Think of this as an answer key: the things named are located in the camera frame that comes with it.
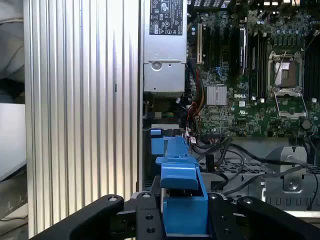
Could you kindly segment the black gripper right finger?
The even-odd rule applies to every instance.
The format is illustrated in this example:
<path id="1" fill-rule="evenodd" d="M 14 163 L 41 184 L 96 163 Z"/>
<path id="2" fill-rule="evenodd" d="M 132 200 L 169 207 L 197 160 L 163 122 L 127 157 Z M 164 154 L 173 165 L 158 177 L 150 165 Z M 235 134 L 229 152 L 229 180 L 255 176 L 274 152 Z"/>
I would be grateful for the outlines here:
<path id="1" fill-rule="evenodd" d="M 318 240 L 320 229 L 255 197 L 230 203 L 208 195 L 209 232 L 213 240 Z"/>

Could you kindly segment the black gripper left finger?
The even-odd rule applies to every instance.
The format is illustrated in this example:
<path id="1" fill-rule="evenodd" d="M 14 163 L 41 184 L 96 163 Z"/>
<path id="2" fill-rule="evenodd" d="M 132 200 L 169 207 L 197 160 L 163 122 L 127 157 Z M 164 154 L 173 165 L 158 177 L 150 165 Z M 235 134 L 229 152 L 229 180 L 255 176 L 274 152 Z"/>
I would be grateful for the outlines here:
<path id="1" fill-rule="evenodd" d="M 163 240 L 156 197 L 142 192 L 128 201 L 108 194 L 35 235 L 35 240 Z"/>

